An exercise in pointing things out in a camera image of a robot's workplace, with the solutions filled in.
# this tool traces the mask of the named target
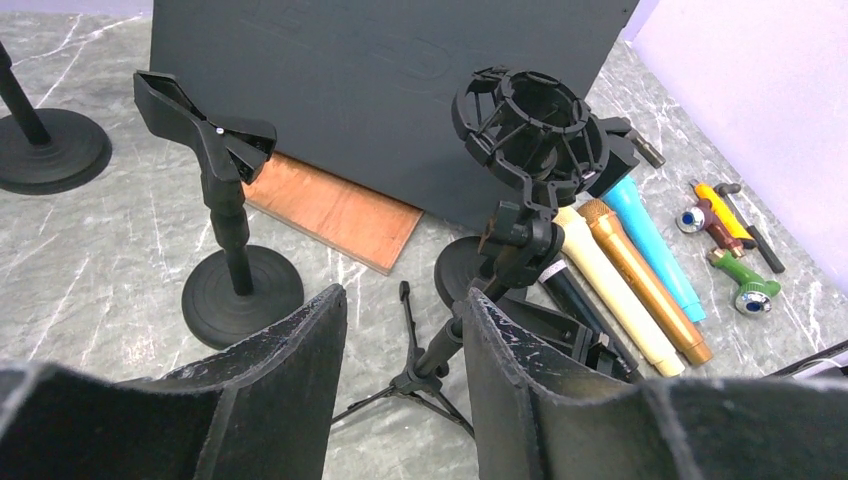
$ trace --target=handheld microphone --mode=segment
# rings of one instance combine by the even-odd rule
[[[648,363],[664,377],[680,375],[685,367],[674,346],[595,243],[586,219],[572,207],[561,207],[554,222],[565,231],[563,253],[598,292]]]
[[[701,300],[674,254],[668,248],[657,226],[651,220],[636,188],[636,182],[626,176],[603,197],[603,201],[618,214],[627,236],[662,281],[677,305],[692,322],[707,317]]]
[[[611,350],[617,355],[616,362],[625,380],[630,383],[642,380],[642,374],[638,370],[639,362],[624,347],[621,337],[589,299],[589,295],[577,281],[577,277],[568,269],[562,254],[558,254],[557,257],[554,263],[539,276],[542,288],[548,292],[548,296],[560,311],[571,315],[595,333],[603,333],[610,338]]]
[[[702,365],[713,358],[704,337],[674,303],[671,294],[627,238],[615,212],[597,199],[586,202],[577,212],[586,219],[598,246],[689,363]]]

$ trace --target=cream microphone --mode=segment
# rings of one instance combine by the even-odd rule
[[[685,367],[674,346],[595,243],[586,219],[571,207],[560,207],[554,222],[565,231],[563,253],[577,265],[648,363],[664,377],[680,375]]]

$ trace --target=gray marble surface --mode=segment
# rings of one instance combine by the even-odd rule
[[[146,68],[150,20],[0,14],[0,38],[33,103],[89,115],[108,131],[114,156],[92,183],[60,195],[0,192],[0,356],[55,361],[123,380],[159,376],[212,353],[180,313],[189,272],[217,247],[198,170],[185,147],[154,138],[132,100],[131,74]],[[625,45],[613,49],[588,101],[600,116],[627,115],[668,164],[633,176],[708,313],[699,327],[715,358],[689,376],[759,377],[848,337],[845,297],[751,192],[737,202],[787,265],[768,317],[735,313],[735,284],[713,270],[706,235],[684,236],[676,212],[694,202],[688,180],[740,181],[677,103]],[[0,115],[7,110],[0,105]],[[252,242],[300,270],[307,297],[332,282],[348,291],[349,331],[336,409],[382,388],[405,355],[397,282],[412,285],[422,342],[447,318],[432,283],[438,252],[467,232],[424,216],[386,278],[256,211]],[[756,255],[746,263],[765,273]],[[530,299],[550,305],[538,288]],[[464,360],[452,362],[446,394],[470,411]],[[475,478],[473,442],[414,404],[384,401],[335,427],[325,478]]]

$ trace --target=black weighted base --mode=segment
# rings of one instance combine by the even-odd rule
[[[191,333],[223,349],[288,316],[303,304],[303,282],[284,256],[247,246],[253,293],[239,296],[223,250],[206,257],[183,288],[183,316]]]
[[[112,158],[106,132],[69,110],[36,110],[50,142],[32,145],[11,116],[0,119],[0,188],[24,195],[72,190],[99,175]]]
[[[445,247],[436,259],[433,268],[436,291],[448,308],[454,302],[464,300],[471,280],[480,276],[480,266],[486,257],[477,253],[479,245],[480,237],[460,238]],[[524,300],[527,298],[527,289],[510,290],[506,296],[513,300]]]

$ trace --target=microphone handle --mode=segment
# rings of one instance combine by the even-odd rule
[[[577,265],[648,363],[664,377],[680,375],[685,367],[674,346],[595,243],[586,220],[573,208],[563,207],[555,222],[565,231],[563,252]]]
[[[624,177],[603,196],[603,201],[618,214],[618,219],[633,245],[689,320],[697,323],[706,318],[707,314],[701,307],[698,294],[645,210],[636,182],[629,176]]]

